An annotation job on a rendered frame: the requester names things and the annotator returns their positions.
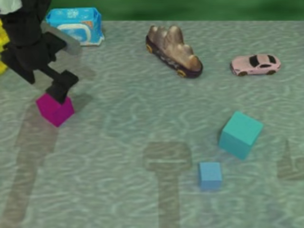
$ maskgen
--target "magenta cube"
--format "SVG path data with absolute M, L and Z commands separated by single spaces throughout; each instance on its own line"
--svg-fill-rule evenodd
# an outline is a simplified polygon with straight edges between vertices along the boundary
M 60 104 L 50 95 L 44 94 L 36 101 L 36 104 L 41 115 L 55 127 L 59 127 L 75 113 L 69 97 L 63 104 Z

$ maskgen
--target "green background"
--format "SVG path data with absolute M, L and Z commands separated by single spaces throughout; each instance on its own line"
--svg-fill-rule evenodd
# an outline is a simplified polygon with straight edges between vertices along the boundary
M 97 7 L 104 20 L 302 20 L 304 0 L 53 0 Z

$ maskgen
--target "brown toy car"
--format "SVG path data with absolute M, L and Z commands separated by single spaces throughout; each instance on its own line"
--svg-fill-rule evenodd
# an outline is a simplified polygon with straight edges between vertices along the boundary
M 177 26 L 168 30 L 151 26 L 146 36 L 146 47 L 181 77 L 197 78 L 203 71 L 202 62 L 194 55 L 191 46 L 184 44 L 182 31 Z

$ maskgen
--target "pink sports car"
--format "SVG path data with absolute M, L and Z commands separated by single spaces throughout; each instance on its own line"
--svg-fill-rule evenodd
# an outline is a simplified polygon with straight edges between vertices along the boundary
M 230 67 L 237 76 L 273 75 L 279 71 L 281 62 L 274 55 L 258 54 L 238 56 L 231 61 Z

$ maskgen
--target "blue plastic package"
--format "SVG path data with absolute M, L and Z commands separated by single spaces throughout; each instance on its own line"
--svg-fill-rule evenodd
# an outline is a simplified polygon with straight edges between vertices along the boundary
M 98 46 L 105 39 L 101 14 L 96 8 L 52 9 L 46 22 L 79 40 L 82 46 Z

